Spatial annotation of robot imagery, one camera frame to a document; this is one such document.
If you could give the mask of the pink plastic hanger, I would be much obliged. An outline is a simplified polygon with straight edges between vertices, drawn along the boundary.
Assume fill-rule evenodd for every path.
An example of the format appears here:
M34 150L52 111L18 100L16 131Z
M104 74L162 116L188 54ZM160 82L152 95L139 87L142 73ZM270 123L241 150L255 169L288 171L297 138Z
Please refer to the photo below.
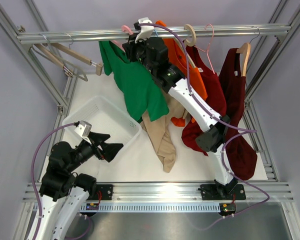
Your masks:
M129 36L133 35L134 32L132 31L132 29L130 27L128 27L127 25L122 25L121 26L121 31L124 33L124 37L126 39L129 38ZM124 48L123 48L123 44L120 43L119 41L117 40L112 40L111 41L113 44L115 44L118 48L120 48L122 51L125 51Z

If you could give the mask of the green t shirt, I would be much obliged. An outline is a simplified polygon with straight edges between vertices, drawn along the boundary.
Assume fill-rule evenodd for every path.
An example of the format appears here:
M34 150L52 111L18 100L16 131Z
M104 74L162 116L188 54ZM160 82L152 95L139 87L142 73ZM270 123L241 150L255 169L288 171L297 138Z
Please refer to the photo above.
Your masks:
M113 75L123 93L127 112L134 120L140 121L145 112L148 112L151 121L169 113L161 89L139 62L130 62L125 52L111 41L100 41L98 45L104 73Z

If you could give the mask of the beige t shirt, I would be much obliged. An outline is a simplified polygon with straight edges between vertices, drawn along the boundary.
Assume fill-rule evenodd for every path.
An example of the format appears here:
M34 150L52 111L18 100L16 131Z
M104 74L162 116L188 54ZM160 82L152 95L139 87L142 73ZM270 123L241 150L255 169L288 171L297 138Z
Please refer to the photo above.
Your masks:
M142 115L141 127L147 132L153 149L162 163L163 171L169 173L177 159L177 151L171 139L169 123L173 123L177 127L184 127L188 112L172 96L166 93L163 96L169 109L168 114L151 121L148 112L145 112Z

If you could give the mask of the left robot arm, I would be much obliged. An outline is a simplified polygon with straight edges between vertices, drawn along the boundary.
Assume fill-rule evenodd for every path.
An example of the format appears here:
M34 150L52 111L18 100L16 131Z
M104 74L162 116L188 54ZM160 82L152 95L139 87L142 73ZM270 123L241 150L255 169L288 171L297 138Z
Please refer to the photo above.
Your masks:
M107 143L111 136L90 132L87 139L72 148L66 141L56 143L48 158L41 186L35 190L37 216L29 240L63 240L85 201L93 201L95 208L102 200L113 196L113 185L98 184L95 177L75 170L92 157L111 162L123 148L122 143Z

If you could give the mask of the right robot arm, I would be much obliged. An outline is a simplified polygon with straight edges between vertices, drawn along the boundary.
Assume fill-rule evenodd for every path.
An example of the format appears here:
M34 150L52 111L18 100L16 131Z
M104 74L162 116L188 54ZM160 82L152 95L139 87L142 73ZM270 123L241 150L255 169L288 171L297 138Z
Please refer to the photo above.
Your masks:
M169 62L168 48L160 37L138 39L137 34L128 37L123 44L127 58L139 62L151 74L154 83L177 100L196 120L202 133L196 144L213 160L216 193L222 199L234 193L238 181L226 162L225 143L230 118L213 110L195 90L179 68Z

